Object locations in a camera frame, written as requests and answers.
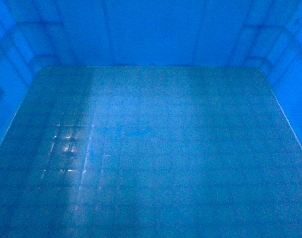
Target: grid pattern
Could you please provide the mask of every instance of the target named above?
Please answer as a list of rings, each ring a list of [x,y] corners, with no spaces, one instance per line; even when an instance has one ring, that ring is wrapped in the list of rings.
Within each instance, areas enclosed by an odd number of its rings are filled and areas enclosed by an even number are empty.
[[[0,237],[302,237],[302,149],[255,69],[41,71],[0,147]]]

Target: blue plastic surface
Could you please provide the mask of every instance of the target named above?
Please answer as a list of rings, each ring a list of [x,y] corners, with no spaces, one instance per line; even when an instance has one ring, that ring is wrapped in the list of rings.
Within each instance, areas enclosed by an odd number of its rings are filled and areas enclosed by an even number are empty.
[[[0,147],[16,237],[300,238],[302,150],[257,69],[43,69]]]
[[[256,67],[302,142],[302,0],[0,0],[0,140],[54,65]]]

